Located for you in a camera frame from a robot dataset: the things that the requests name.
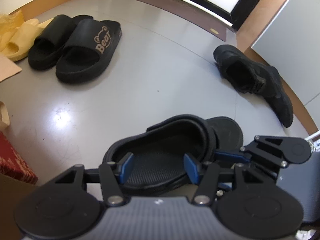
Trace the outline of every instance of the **shoe lace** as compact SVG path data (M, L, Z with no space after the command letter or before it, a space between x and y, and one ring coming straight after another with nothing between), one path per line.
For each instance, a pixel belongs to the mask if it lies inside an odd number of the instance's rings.
M252 88L249 90L249 93L259 93L263 85L264 85L263 80L261 81L257 80L255 84L252 86Z

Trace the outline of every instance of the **red box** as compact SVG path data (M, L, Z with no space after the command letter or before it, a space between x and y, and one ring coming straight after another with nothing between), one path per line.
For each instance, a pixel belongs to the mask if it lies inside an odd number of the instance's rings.
M31 184L38 181L38 177L2 132L0 132L0 173Z

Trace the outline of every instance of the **cardboard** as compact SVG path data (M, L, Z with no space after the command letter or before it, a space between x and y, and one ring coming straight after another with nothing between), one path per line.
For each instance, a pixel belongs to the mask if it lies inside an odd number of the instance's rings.
M37 186L0 174L0 239L20 240L20 233L14 222L14 210L19 202Z
M10 118L7 107L0 101L0 131L10 125Z
M3 80L14 76L22 71L22 68L17 66L11 60L9 60L6 56L0 53L0 82Z

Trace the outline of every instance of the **robotic arm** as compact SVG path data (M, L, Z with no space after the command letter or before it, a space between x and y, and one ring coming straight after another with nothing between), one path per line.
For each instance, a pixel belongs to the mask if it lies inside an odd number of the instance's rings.
M29 239L292 239L320 219L320 161L301 138L255 136L238 151L215 152L234 168L200 163L186 153L185 171L198 189L186 197L125 196L121 185L134 154L85 170L75 165L17 207ZM103 202L86 192L100 183Z

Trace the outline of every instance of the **metal screw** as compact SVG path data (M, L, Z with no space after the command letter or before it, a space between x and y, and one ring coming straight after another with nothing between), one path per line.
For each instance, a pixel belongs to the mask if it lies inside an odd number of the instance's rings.
M287 163L286 161L282 161L282 162L281 162L281 166L282 166L282 167L287 166L287 164L288 164L288 163Z
M218 196L218 197L221 197L222 195L223 195L223 190L218 190L218 191L217 191L217 196Z
M110 196L108 197L108 202L111 205L118 205L123 202L123 197L120 196Z
M206 205L210 202L210 198L205 195L196 196L194 200L199 205Z

